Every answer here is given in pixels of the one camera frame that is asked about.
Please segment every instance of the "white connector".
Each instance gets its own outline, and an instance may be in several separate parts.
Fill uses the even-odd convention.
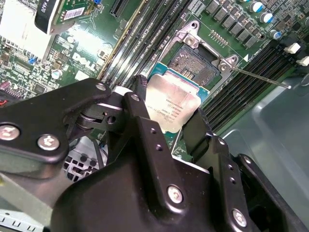
[[[298,43],[294,43],[284,49],[285,52],[290,54],[295,54],[300,49],[300,45]]]
[[[296,63],[298,63],[299,65],[302,65],[302,66],[308,66],[309,65],[309,56],[304,57],[300,60],[297,60]]]

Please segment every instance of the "gray plastic panel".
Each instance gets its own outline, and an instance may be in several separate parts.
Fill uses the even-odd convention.
[[[249,155],[309,228],[309,87],[277,87],[221,136]]]

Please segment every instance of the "motherboard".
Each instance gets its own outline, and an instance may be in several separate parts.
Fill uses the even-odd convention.
[[[160,64],[207,92],[220,134],[275,87],[236,69],[309,72],[307,0],[0,0],[0,15],[0,90],[17,99],[86,78],[130,88]]]

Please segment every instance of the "barcode label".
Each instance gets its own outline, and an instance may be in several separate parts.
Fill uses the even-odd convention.
[[[82,8],[78,8],[78,9],[67,11],[66,16],[64,16],[63,20],[67,20],[67,19],[70,19],[70,18],[75,18],[77,16],[82,15],[83,12],[84,12],[84,9],[85,8],[82,7]]]

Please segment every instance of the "capacitor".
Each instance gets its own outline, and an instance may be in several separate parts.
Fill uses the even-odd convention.
[[[261,21],[262,23],[270,23],[271,20],[272,20],[272,13],[266,13],[266,12],[261,13],[261,15],[260,15],[260,21]]]
[[[58,80],[62,76],[62,74],[63,74],[62,71],[57,69],[55,71],[52,71],[51,76],[53,79]]]
[[[306,26],[306,27],[309,27],[309,17],[307,17],[307,18],[305,19],[305,26]]]
[[[263,4],[259,1],[254,1],[250,4],[249,10],[251,12],[260,12],[263,9]]]
[[[73,36],[69,36],[69,37],[67,38],[67,41],[68,41],[69,43],[71,43],[71,44],[75,42]]]
[[[274,39],[274,40],[279,40],[282,36],[280,31],[276,31],[276,30],[271,30],[269,32],[269,36]]]

